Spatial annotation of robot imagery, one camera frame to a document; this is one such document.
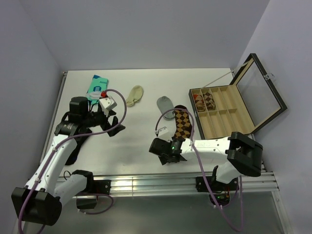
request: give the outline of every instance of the gray floor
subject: gray floor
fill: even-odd
[[[239,202],[225,208],[238,226]],[[244,194],[245,234],[281,234],[282,229],[271,193]],[[38,225],[28,225],[35,234]],[[62,211],[58,222],[43,234],[232,234],[206,195],[117,198],[111,210],[100,215],[77,213],[75,200]]]

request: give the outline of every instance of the gray sock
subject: gray sock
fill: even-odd
[[[162,97],[158,98],[157,106],[158,106],[158,108],[162,114],[164,112],[174,108],[174,105],[172,104],[171,100],[166,96],[162,96]],[[175,118],[175,115],[173,112],[168,112],[164,115],[165,120],[171,120],[174,118]]]

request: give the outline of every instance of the beige sock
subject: beige sock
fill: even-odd
[[[127,106],[134,106],[134,104],[140,101],[141,97],[143,96],[143,88],[140,85],[136,85],[130,91],[130,94],[126,100]]]

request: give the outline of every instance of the white wall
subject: white wall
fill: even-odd
[[[238,63],[269,0],[20,0],[63,70]]]
[[[298,234],[312,228],[311,12],[311,0],[271,0],[240,61],[257,53],[289,107],[256,138]]]
[[[38,167],[61,72],[18,0],[0,2],[1,233],[11,233],[11,200]]]

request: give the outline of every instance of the red object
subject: red object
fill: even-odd
[[[103,92],[101,93],[101,97],[102,97],[102,98],[107,98],[107,94],[106,94],[105,91],[103,91]]]

